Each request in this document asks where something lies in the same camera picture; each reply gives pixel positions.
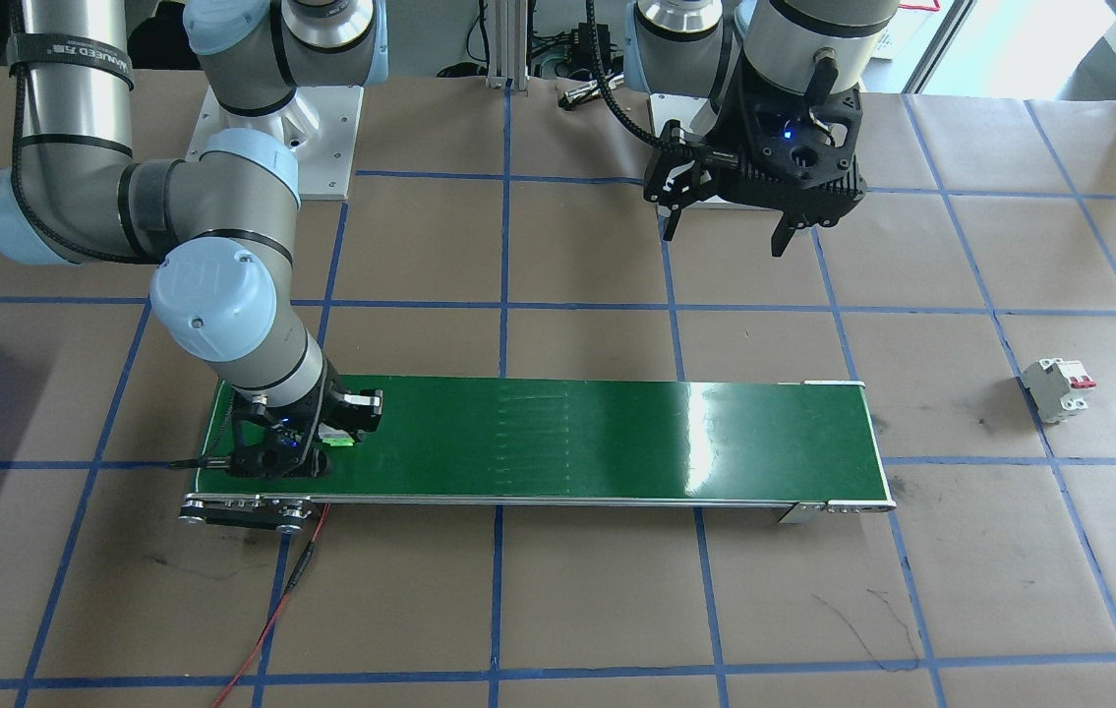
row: grid floor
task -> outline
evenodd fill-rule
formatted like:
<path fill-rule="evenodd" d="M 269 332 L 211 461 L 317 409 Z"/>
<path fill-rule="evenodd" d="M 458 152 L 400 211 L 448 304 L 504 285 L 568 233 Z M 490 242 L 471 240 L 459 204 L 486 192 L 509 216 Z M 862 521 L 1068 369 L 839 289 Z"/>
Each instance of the grid floor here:
<path fill-rule="evenodd" d="M 179 155 L 202 76 L 138 86 L 136 156 Z M 368 90 L 349 204 L 298 224 L 329 357 L 860 377 L 899 510 L 338 507 L 230 704 L 1116 705 L 1116 103 L 867 95 L 867 204 L 770 259 L 740 211 L 661 242 L 564 88 Z M 285 539 L 172 519 L 215 382 L 148 277 L 0 257 L 0 705 L 208 704 L 277 599 Z M 1014 375 L 1057 355 L 1101 389 L 1042 425 Z"/>

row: white circuit breaker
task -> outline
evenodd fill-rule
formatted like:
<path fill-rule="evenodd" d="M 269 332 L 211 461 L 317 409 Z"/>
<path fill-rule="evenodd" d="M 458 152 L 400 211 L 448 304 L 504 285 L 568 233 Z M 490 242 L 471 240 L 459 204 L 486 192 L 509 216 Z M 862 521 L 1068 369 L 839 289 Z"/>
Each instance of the white circuit breaker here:
<path fill-rule="evenodd" d="M 1095 391 L 1096 380 L 1080 362 L 1066 358 L 1039 358 L 1021 372 L 1021 383 L 1029 390 L 1038 418 L 1045 423 L 1064 422 L 1087 409 L 1087 395 Z"/>

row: metal mounting plate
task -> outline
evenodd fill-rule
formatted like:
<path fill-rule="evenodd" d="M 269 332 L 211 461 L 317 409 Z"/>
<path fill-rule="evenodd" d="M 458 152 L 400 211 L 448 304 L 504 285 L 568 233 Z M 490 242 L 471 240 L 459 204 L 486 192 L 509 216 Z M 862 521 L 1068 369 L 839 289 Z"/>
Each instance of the metal mounting plate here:
<path fill-rule="evenodd" d="M 352 178 L 352 155 L 356 150 L 356 128 L 364 94 L 360 86 L 300 86 L 296 101 L 301 103 L 306 115 L 298 116 L 296 124 L 302 124 L 305 121 L 298 118 L 309 115 L 314 119 L 311 125 L 294 125 L 278 115 L 259 118 L 229 116 L 217 104 L 217 96 L 209 88 L 203 96 L 199 121 L 194 123 L 186 161 L 198 161 L 203 145 L 218 131 L 228 127 L 261 130 L 285 144 L 297 141 L 291 152 L 300 161 L 301 199 L 340 202 L 347 198 L 347 183 Z"/>

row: red wire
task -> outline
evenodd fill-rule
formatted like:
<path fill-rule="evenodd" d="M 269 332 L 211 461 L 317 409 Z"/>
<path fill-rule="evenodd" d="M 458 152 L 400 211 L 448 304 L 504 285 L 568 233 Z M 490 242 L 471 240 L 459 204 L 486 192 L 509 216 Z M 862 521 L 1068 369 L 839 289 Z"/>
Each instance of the red wire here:
<path fill-rule="evenodd" d="M 320 513 L 320 518 L 318 519 L 318 527 L 314 528 L 314 535 L 309 538 L 309 543 L 318 540 L 320 528 L 326 524 L 326 516 L 328 515 L 329 504 L 323 504 L 323 513 Z M 282 596 L 279 597 L 278 604 L 273 607 L 273 613 L 269 615 L 269 622 L 264 623 L 264 629 L 260 631 L 260 637 L 256 640 L 256 647 L 252 647 L 252 652 L 247 656 L 247 659 L 243 659 L 243 664 L 239 667 L 239 671 L 234 673 L 233 679 L 225 685 L 225 688 L 221 689 L 220 693 L 217 693 L 217 700 L 212 700 L 211 708 L 220 708 L 221 704 L 225 702 L 227 696 L 230 695 L 231 690 L 234 690 L 234 686 L 238 686 L 248 667 L 251 667 L 252 662 L 256 662 L 256 654 L 260 653 L 260 647 L 264 644 L 264 638 L 269 637 L 269 633 L 273 631 L 273 624 L 278 622 L 278 615 L 282 613 L 282 609 L 287 605 L 287 600 L 291 600 L 291 592 L 283 592 Z"/>

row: green conveyor belt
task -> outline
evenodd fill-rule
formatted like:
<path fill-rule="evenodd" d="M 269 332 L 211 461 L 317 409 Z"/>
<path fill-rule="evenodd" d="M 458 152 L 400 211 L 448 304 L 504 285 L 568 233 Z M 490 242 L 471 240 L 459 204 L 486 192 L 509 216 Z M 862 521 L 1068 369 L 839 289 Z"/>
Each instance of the green conveyor belt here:
<path fill-rule="evenodd" d="M 331 471 L 267 482 L 199 470 L 187 498 L 894 507 L 859 383 L 343 380 L 382 389 L 384 413 L 363 443 L 326 449 Z M 228 406 L 221 386 L 205 447 Z M 208 452 L 231 447 L 225 430 Z"/>

